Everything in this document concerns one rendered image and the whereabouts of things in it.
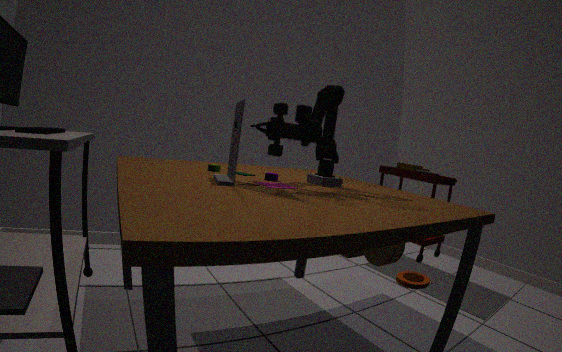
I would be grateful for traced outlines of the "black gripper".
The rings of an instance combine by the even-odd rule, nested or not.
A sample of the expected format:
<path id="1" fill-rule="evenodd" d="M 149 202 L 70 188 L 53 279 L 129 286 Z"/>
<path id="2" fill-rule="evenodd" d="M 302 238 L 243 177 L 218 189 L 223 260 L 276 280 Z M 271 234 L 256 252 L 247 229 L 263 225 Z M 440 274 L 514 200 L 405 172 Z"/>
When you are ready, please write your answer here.
<path id="1" fill-rule="evenodd" d="M 267 135 L 269 140 L 274 140 L 274 144 L 268 146 L 268 155 L 280 157 L 283 151 L 283 145 L 279 145 L 280 137 L 296 139 L 300 133 L 297 124 L 284 122 L 283 115 L 288 114 L 288 107 L 289 105 L 287 103 L 275 103 L 273 113 L 278 114 L 277 117 L 271 117 L 267 122 L 256 124 L 260 126 L 276 126 L 275 132 L 263 128 L 255 128 Z"/>

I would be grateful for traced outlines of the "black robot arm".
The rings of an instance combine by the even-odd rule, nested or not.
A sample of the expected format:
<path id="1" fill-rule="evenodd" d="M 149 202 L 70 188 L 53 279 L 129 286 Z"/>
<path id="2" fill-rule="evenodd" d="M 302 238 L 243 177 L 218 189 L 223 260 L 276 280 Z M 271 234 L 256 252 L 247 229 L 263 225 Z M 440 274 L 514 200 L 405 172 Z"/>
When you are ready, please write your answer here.
<path id="1" fill-rule="evenodd" d="M 316 160 L 320 160 L 320 164 L 318 174 L 315 175 L 335 177 L 332 176 L 333 168 L 334 163 L 339 162 L 339 156 L 334 139 L 334 131 L 338 115 L 337 109 L 343 100 L 344 94 L 345 91 L 342 86 L 328 85 L 317 93 L 313 112 L 311 106 L 296 105 L 295 121 L 299 123 L 300 133 L 295 140 L 302 140 L 302 146 L 308 146 L 309 143 L 316 142 Z M 322 130 L 321 125 L 324 117 L 325 124 Z"/>

